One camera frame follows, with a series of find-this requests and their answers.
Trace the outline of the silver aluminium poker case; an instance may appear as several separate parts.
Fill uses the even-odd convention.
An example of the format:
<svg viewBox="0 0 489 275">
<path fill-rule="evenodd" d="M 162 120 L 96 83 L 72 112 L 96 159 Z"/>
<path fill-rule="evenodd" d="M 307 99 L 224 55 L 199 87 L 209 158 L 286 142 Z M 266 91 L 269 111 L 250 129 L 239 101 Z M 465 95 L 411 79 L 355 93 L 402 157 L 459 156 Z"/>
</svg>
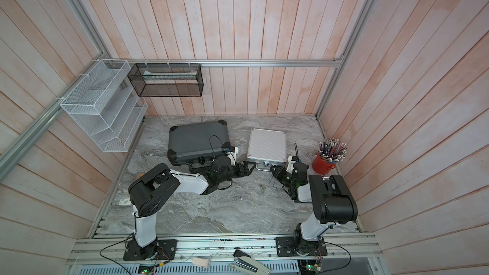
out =
<svg viewBox="0 0 489 275">
<path fill-rule="evenodd" d="M 247 159 L 257 164 L 259 171 L 270 171 L 271 166 L 287 161 L 287 136 L 283 131 L 253 128 L 248 142 Z"/>
</svg>

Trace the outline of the dark grey poker case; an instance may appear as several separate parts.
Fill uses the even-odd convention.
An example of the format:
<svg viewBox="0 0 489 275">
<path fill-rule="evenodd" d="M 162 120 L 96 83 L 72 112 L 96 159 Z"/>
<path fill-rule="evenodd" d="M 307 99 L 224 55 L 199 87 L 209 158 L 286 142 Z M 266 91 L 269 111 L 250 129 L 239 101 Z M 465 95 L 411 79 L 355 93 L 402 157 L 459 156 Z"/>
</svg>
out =
<svg viewBox="0 0 489 275">
<path fill-rule="evenodd" d="M 231 145 L 227 122 L 217 120 L 169 129 L 168 160 L 173 166 L 205 168 L 218 156 L 226 156 L 224 148 Z"/>
</svg>

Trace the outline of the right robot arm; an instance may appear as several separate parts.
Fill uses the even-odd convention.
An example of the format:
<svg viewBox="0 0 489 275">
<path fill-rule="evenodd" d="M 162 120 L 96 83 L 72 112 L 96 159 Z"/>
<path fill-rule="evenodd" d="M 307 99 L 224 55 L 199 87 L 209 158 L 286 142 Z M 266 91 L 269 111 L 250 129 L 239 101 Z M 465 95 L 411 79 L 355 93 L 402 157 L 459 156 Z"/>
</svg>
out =
<svg viewBox="0 0 489 275">
<path fill-rule="evenodd" d="M 309 166 L 293 157 L 286 166 L 271 166 L 273 177 L 285 187 L 295 202 L 311 203 L 312 214 L 297 225 L 293 235 L 277 237 L 279 257 L 324 256 L 326 242 L 322 235 L 335 225 L 357 219 L 356 202 L 341 175 L 308 175 Z"/>
</svg>

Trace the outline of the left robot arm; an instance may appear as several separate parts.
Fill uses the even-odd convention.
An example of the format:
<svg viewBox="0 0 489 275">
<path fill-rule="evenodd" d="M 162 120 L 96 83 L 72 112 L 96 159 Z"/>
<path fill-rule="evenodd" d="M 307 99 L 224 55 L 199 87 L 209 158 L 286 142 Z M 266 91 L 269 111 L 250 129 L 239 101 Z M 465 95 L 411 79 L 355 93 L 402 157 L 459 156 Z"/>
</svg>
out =
<svg viewBox="0 0 489 275">
<path fill-rule="evenodd" d="M 233 154 L 221 155 L 209 166 L 193 173 L 182 173 L 161 163 L 134 181 L 128 188 L 133 208 L 135 231 L 128 247 L 148 259 L 157 252 L 156 214 L 175 193 L 208 195 L 222 190 L 220 185 L 252 174 L 257 164 L 239 163 Z"/>
</svg>

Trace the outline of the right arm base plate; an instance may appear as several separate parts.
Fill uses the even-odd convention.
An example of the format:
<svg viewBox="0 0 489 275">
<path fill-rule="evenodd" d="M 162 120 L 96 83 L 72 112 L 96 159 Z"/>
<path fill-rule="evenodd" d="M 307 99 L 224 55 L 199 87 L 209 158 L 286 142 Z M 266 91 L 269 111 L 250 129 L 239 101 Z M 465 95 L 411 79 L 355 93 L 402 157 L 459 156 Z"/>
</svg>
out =
<svg viewBox="0 0 489 275">
<path fill-rule="evenodd" d="M 327 256 L 327 248 L 321 241 L 305 241 L 294 237 L 277 237 L 276 253 L 279 257 Z"/>
</svg>

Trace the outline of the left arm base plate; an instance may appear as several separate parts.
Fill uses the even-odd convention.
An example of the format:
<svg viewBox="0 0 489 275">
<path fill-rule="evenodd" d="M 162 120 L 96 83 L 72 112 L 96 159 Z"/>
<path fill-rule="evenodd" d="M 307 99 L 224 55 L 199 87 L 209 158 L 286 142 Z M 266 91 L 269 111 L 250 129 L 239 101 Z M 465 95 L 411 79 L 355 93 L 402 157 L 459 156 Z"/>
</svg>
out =
<svg viewBox="0 0 489 275">
<path fill-rule="evenodd" d="M 135 238 L 126 243 L 123 261 L 136 260 L 173 260 L 177 250 L 176 239 L 156 239 L 145 247 L 137 244 Z"/>
</svg>

